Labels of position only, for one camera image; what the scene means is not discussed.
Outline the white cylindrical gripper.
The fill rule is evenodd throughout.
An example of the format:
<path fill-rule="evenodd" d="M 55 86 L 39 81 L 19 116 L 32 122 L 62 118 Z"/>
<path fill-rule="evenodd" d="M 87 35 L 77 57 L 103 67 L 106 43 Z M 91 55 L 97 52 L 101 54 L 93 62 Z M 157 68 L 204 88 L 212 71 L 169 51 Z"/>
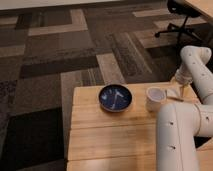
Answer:
<path fill-rule="evenodd" d="M 175 73 L 175 77 L 172 77 L 170 82 L 172 84 L 181 84 L 180 93 L 181 97 L 184 97 L 185 85 L 189 85 L 193 82 L 190 72 L 184 64 L 181 64 Z"/>

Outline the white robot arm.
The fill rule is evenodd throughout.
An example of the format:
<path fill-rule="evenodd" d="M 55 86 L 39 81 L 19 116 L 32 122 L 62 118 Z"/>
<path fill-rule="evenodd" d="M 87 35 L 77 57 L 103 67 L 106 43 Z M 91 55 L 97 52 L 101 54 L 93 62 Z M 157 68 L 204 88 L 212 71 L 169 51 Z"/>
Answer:
<path fill-rule="evenodd" d="M 208 47 L 185 46 L 175 79 L 193 82 L 200 104 L 172 102 L 163 105 L 156 120 L 156 171 L 199 171 L 194 138 L 213 137 L 213 73 L 206 67 Z"/>

